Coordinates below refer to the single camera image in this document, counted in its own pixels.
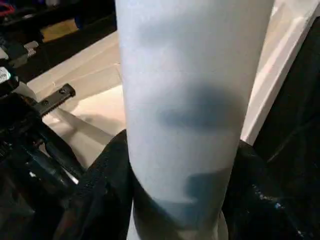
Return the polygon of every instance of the white surface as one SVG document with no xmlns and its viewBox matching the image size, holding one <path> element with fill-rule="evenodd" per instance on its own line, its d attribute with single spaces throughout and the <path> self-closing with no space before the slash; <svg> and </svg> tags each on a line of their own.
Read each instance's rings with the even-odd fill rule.
<svg viewBox="0 0 320 240">
<path fill-rule="evenodd" d="M 319 0 L 276 0 L 242 129 L 244 141 L 254 143 L 311 24 L 320 15 L 318 5 Z M 62 108 L 74 119 L 82 116 L 84 125 L 95 126 L 102 130 L 101 138 L 105 134 L 105 139 L 109 139 L 126 127 L 121 81 L 118 34 L 113 33 L 35 78 L 28 86 L 38 99 L 43 99 L 63 84 L 71 83 L 77 90 L 77 100 Z M 86 122 L 83 116 L 89 114 L 99 117 Z M 97 118 L 111 120 L 113 124 L 105 124 Z M 68 124 L 53 115 L 47 116 L 48 119 L 57 121 L 51 126 L 61 134 L 64 131 L 59 125 L 70 128 L 73 125 L 72 121 Z M 91 142 L 91 139 L 94 134 L 73 137 L 74 143 Z M 103 144 L 99 144 L 99 147 L 86 149 L 77 144 L 73 146 L 86 154 L 92 152 L 86 159 L 89 165 L 103 148 Z"/>
</svg>

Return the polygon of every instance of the white label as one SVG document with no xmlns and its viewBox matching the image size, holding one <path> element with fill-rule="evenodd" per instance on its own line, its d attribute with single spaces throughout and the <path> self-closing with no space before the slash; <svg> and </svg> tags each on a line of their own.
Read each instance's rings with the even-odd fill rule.
<svg viewBox="0 0 320 240">
<path fill-rule="evenodd" d="M 4 66 L 1 66 L 0 67 L 0 84 L 2 84 L 5 81 L 8 81 L 10 77 L 11 77 L 10 72 L 8 72 L 8 70 Z"/>
</svg>

